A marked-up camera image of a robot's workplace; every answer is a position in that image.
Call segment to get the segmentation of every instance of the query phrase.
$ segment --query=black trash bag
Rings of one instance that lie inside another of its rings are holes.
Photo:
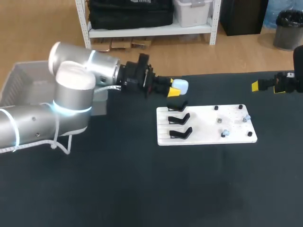
[[[89,0],[93,29],[133,29],[173,23],[172,0]]]
[[[172,0],[89,0],[95,9],[163,10],[170,9]]]
[[[279,13],[276,25],[282,27],[303,27],[303,12],[298,10],[284,10]]]

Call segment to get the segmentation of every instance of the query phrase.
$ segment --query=blue object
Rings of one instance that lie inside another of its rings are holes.
[[[171,85],[175,89],[181,90],[180,95],[185,95],[188,90],[188,82],[184,79],[175,79]]]
[[[230,132],[228,131],[228,130],[224,130],[223,132],[222,132],[222,135],[224,135],[224,136],[229,136],[230,135]]]
[[[251,117],[249,115],[246,115],[244,118],[243,118],[243,122],[247,122],[251,119]]]
[[[276,28],[276,19],[282,10],[291,9],[295,0],[269,0],[263,26]]]

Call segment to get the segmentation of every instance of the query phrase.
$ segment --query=cardboard box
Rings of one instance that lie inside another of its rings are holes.
[[[90,40],[92,50],[109,52],[112,38],[93,38]]]

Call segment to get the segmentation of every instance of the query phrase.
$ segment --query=yellow tape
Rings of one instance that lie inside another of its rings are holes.
[[[167,95],[167,97],[174,97],[174,96],[179,96],[181,93],[181,90],[170,87],[169,88],[169,94]]]
[[[286,91],[276,92],[275,87],[274,87],[274,94],[280,94],[280,93],[286,93]]]
[[[251,85],[251,90],[252,90],[252,92],[259,91],[258,81],[256,81],[255,83],[253,83]]]

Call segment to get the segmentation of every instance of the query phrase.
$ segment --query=black bag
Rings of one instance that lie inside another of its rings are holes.
[[[90,0],[89,10],[93,29],[158,27],[173,20],[171,0]]]
[[[172,0],[89,0],[95,9],[169,10]]]

